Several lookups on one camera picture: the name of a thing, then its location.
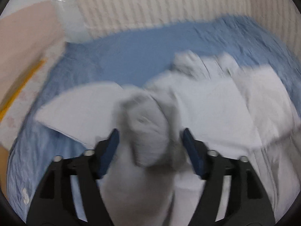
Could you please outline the white puffer jacket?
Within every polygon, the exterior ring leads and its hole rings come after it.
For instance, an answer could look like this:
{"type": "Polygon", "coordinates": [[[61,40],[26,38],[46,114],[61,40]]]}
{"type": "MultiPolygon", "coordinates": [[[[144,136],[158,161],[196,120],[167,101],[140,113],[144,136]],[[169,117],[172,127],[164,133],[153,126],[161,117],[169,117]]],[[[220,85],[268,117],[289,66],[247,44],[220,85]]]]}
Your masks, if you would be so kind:
{"type": "Polygon", "coordinates": [[[36,121],[87,148],[120,133],[100,191],[116,225],[187,225],[204,181],[180,141],[189,128],[210,149],[247,156],[276,220],[300,192],[300,116],[269,65],[239,67],[223,53],[175,55],[144,87],[83,85],[40,107],[36,121]]]}

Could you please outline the white patterned mattress edge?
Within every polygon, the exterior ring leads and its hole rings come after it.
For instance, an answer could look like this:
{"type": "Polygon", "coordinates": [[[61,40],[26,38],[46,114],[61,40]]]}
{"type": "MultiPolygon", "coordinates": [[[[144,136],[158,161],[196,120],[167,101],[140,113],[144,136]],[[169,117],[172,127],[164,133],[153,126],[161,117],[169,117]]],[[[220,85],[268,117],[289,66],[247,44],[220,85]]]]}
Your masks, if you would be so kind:
{"type": "Polygon", "coordinates": [[[1,145],[6,150],[10,150],[12,148],[22,123],[38,96],[38,93],[42,89],[49,71],[56,65],[57,61],[63,55],[65,51],[65,44],[65,40],[61,39],[42,54],[41,59],[47,57],[48,61],[27,82],[2,119],[1,145]]]}

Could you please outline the yellow strip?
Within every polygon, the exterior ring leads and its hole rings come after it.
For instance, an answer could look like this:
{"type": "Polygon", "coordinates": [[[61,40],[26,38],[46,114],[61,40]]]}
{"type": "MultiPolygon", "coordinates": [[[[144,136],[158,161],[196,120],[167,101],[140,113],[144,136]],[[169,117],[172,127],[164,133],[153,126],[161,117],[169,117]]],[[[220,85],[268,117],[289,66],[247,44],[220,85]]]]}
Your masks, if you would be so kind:
{"type": "Polygon", "coordinates": [[[47,57],[39,60],[34,66],[30,67],[19,79],[19,82],[16,83],[16,87],[14,87],[11,92],[8,94],[8,98],[3,102],[1,106],[1,121],[7,113],[8,109],[11,107],[15,99],[18,97],[22,89],[25,87],[27,82],[31,79],[31,77],[48,61],[47,57]]]}

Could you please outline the blue bed sheet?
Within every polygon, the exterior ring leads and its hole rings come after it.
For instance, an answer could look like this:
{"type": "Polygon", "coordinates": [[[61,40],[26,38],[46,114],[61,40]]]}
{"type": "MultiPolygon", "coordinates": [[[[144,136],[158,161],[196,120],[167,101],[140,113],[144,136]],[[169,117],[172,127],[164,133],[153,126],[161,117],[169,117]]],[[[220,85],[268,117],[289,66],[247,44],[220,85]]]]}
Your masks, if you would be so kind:
{"type": "Polygon", "coordinates": [[[284,43],[253,19],[223,16],[211,22],[185,22],[149,30],[122,32],[82,44],[69,43],[47,76],[10,152],[7,194],[11,207],[26,219],[36,187],[56,155],[70,158],[84,147],[34,120],[36,111],[58,94],[82,84],[113,81],[143,86],[171,66],[176,52],[199,56],[227,52],[240,66],[269,64],[300,110],[300,61],[284,43]]]}

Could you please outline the beige striped padded headboard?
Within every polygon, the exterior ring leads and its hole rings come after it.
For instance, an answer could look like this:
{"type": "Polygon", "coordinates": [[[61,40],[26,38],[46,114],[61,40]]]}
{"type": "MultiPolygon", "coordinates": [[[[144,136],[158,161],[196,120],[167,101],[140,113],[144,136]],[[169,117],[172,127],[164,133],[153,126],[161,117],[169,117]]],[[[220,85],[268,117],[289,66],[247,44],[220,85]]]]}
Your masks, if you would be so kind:
{"type": "Polygon", "coordinates": [[[293,0],[77,0],[92,38],[178,21],[244,15],[277,35],[300,56],[300,12],[293,0]]]}

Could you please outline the clear plastic storage bin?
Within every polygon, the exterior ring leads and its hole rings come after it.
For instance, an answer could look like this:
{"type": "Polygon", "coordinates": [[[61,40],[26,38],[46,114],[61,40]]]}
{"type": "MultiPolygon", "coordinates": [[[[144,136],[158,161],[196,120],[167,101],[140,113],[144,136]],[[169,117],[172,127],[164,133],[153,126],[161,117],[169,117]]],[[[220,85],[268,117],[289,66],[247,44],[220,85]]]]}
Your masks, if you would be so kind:
{"type": "Polygon", "coordinates": [[[67,42],[83,43],[91,36],[77,0],[52,0],[67,42]]]}

